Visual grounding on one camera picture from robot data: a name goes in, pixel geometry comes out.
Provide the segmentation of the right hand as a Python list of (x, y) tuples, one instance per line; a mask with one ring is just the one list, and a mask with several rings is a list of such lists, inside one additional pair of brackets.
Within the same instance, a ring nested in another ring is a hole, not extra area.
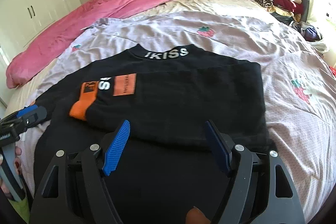
[(185, 224), (210, 224), (211, 221), (197, 207), (193, 207), (186, 214)]

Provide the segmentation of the left hand red nails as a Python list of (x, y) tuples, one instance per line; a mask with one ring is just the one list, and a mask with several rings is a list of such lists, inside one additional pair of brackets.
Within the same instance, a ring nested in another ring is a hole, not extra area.
[(1, 147), (1, 179), (5, 183), (13, 199), (17, 202), (22, 201), (26, 194), (20, 176), (16, 172), (14, 161), (16, 158), (15, 144), (11, 143)]

